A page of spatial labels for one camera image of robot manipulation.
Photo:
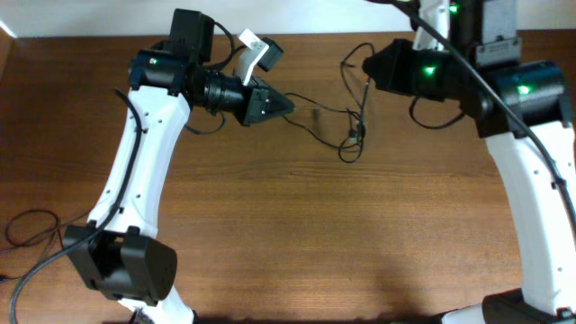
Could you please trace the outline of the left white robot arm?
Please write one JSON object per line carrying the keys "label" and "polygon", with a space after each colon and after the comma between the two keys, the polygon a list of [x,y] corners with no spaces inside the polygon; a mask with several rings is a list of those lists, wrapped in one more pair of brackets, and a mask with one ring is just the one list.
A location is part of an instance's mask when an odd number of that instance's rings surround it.
{"label": "left white robot arm", "polygon": [[293,111],[255,75],[283,55],[269,38],[244,30],[231,75],[211,62],[215,21],[177,9],[166,40],[138,52],[129,68],[121,143],[103,192],[83,226],[65,231],[67,255],[85,286],[128,308],[139,323],[193,323],[176,290],[176,252],[158,241],[158,208],[172,153],[196,106],[250,126]]}

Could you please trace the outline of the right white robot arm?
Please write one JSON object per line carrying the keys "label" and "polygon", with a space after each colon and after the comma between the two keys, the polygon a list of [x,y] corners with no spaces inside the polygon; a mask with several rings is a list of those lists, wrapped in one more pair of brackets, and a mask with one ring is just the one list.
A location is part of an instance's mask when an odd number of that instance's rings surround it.
{"label": "right white robot arm", "polygon": [[513,1],[399,1],[417,34],[367,58],[378,89],[455,100],[474,120],[505,186],[519,288],[429,317],[432,323],[575,320],[575,130],[563,72],[526,63]]}

